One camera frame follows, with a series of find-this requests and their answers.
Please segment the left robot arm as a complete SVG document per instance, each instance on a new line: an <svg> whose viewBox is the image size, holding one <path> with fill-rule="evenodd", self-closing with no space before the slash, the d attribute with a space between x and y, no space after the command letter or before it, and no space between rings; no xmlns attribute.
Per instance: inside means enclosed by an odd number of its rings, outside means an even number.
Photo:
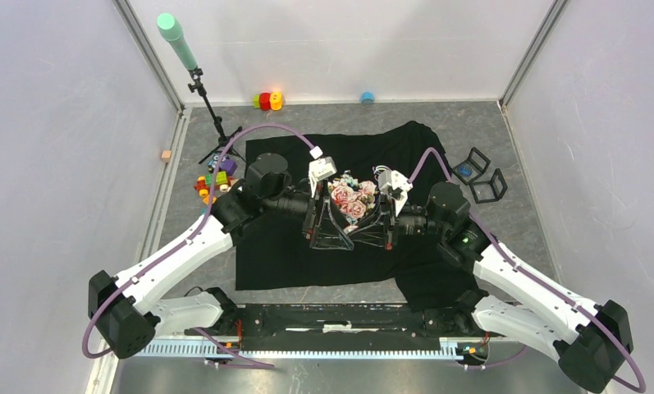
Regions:
<svg viewBox="0 0 654 394"><path fill-rule="evenodd" d="M84 342L85 356L95 359L113 353L126 359L157 336L191 328L229 333L236 325L236 312L213 292L175 299L164 295L203 263L237 246L265 212L296 214L315 223L317 203L330 201L327 180L336 174L336 164L319 149L311 154L308 191L292 188L282 156L263 154L176 239L115 275L104 270L94 274L88 283L90 321L85 333L98 331L109 347L95 354Z"/></svg>

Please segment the green microphone on stand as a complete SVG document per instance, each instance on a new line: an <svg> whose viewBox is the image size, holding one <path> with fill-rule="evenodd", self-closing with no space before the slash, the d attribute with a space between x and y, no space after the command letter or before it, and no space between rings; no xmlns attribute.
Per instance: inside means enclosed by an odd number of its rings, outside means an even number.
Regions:
<svg viewBox="0 0 654 394"><path fill-rule="evenodd" d="M208 100L208 92L204 87L202 76L204 72L192 53L190 46L187 44L181 23L170 13L161 13L158 15L157 28L162 38L171 46L172 50L180 60L181 64L188 71L191 82L187 85L191 93L196 93L203 100L212 120L213 126L217 132L217 146L211 149L205 156L203 156L198 164L204 164L210 160L214 155L218 154L223 157L222 151L228 148L227 155L234 156L241 161L244 157L229 144L230 138L224 131L222 126L222 117L219 117L213 110L213 106Z"/></svg>

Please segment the red duplo car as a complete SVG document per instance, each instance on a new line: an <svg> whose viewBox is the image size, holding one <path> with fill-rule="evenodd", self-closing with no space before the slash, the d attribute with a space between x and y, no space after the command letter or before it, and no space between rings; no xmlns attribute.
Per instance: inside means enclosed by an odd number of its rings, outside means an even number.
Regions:
<svg viewBox="0 0 654 394"><path fill-rule="evenodd" d="M235 181L236 179L225 171L220 171L216 176L209 173L197 179L194 184L194 190L201 198L207 198L211 194L211 189L227 191Z"/></svg>

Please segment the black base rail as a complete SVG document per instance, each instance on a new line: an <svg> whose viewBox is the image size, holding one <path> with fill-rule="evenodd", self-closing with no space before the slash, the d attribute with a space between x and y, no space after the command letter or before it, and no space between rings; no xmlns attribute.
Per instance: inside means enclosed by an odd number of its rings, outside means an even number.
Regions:
<svg viewBox="0 0 654 394"><path fill-rule="evenodd" d="M246 304L206 330L242 350L436 350L442 338L484 342L490 334L452 308L407 304Z"/></svg>

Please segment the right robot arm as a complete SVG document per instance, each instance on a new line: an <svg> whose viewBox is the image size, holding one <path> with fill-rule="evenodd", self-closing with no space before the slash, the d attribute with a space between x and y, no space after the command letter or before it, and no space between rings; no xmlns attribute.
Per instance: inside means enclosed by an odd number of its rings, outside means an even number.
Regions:
<svg viewBox="0 0 654 394"><path fill-rule="evenodd" d="M461 189L438 182L425 206L406 202L405 192L378 196L375 210L346 228L353 240L390 249L399 232L434 235L444 262L491 283L515 300L468 291L452 322L464 335L479 329L500 334L554 360L564 375L582 389L600 393L633 352L627 310L608 300L599 304L567 289L529 263L471 217Z"/></svg>

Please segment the purple cube block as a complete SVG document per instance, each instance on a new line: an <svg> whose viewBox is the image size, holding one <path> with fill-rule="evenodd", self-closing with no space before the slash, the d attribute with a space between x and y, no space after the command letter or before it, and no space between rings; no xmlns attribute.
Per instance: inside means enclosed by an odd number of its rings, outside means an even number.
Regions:
<svg viewBox="0 0 654 394"><path fill-rule="evenodd" d="M238 164L235 160L231 158L224 158L219 166L222 172L225 172L228 176L233 176L238 168Z"/></svg>

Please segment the wooden cube on rail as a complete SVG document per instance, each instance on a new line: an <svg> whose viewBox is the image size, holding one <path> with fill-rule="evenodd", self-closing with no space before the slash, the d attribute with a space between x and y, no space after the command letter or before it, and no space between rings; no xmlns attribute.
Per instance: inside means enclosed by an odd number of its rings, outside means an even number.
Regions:
<svg viewBox="0 0 654 394"><path fill-rule="evenodd" d="M172 158L172 152L171 150L164 150L161 154L161 160L164 163L169 163Z"/></svg>

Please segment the black floral t-shirt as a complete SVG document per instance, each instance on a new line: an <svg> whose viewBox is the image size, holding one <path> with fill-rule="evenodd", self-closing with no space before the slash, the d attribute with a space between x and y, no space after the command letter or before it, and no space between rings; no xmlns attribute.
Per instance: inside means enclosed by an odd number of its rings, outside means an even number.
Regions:
<svg viewBox="0 0 654 394"><path fill-rule="evenodd" d="M408 121L376 135L309 135L334 159L339 172L372 180L372 168L385 165L413 173L423 152L445 150L433 130ZM478 289L474 276L444 262L435 236L401 236L392 250L356 244L348 250L314 250L302 233L303 217L269 213L254 222L236 247L236 289L270 290L336 286L395 279L413 310L451 307Z"/></svg>

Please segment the blue cup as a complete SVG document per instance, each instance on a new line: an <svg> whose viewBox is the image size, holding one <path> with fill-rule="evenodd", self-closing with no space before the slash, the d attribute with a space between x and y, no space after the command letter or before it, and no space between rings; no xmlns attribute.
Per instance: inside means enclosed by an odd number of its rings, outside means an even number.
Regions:
<svg viewBox="0 0 654 394"><path fill-rule="evenodd" d="M369 91L363 92L359 97L359 102L363 105L373 104L375 101L375 95Z"/></svg>

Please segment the owl eight toy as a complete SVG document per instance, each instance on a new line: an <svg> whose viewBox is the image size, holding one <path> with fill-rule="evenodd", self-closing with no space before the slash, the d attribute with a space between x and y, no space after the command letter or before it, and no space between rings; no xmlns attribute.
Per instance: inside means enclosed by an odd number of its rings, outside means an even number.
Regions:
<svg viewBox="0 0 654 394"><path fill-rule="evenodd" d="M223 162L223 160L224 157L222 157L220 154L214 154L207 163L208 170L212 172Z"/></svg>

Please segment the blue round brooch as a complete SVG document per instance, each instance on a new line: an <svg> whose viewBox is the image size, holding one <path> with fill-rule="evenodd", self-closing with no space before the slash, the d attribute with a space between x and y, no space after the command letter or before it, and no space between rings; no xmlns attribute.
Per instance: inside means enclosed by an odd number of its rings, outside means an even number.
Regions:
<svg viewBox="0 0 654 394"><path fill-rule="evenodd" d="M458 173L462 177L471 177L473 175L473 169L468 165L461 165L458 167Z"/></svg>

